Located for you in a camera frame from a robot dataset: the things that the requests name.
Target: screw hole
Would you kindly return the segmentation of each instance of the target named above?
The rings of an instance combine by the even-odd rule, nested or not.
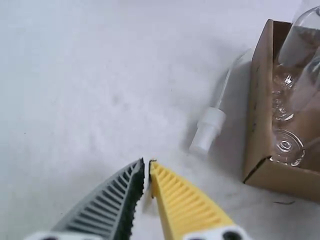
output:
[[[227,231],[223,234],[223,240],[242,240],[242,237],[237,232]]]

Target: transparent bottle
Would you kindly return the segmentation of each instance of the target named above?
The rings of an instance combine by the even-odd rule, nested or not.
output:
[[[299,134],[287,128],[293,125],[297,115],[300,123],[310,120],[306,109],[316,112],[312,117],[320,121],[320,56],[316,56],[304,68],[301,76],[294,85],[292,93],[282,107],[278,107],[273,115],[273,156],[272,160],[298,166],[305,157],[304,139],[306,131],[301,129]]]
[[[320,46],[320,6],[293,24],[273,65],[273,93],[291,89]]]
[[[320,55],[304,68],[287,101],[273,114],[276,122],[291,120],[300,112],[320,90]]]

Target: white cloth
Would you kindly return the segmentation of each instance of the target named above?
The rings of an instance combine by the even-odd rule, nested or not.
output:
[[[317,239],[320,209],[241,183],[246,89],[207,161],[196,123],[232,61],[298,0],[0,2],[0,239],[49,230],[126,164],[157,158],[257,240]],[[163,239],[156,204],[132,239]]]

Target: cardboard box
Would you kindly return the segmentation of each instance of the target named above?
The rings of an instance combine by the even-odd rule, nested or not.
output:
[[[301,166],[304,165],[307,169],[271,160],[273,60],[290,27],[291,24],[288,22],[269,19],[252,57],[243,182],[312,201],[320,201],[320,172],[318,172],[320,159],[308,160],[306,155],[307,158],[302,160]],[[309,111],[298,116],[294,122],[291,127],[302,131],[304,137],[320,136],[319,112]]]

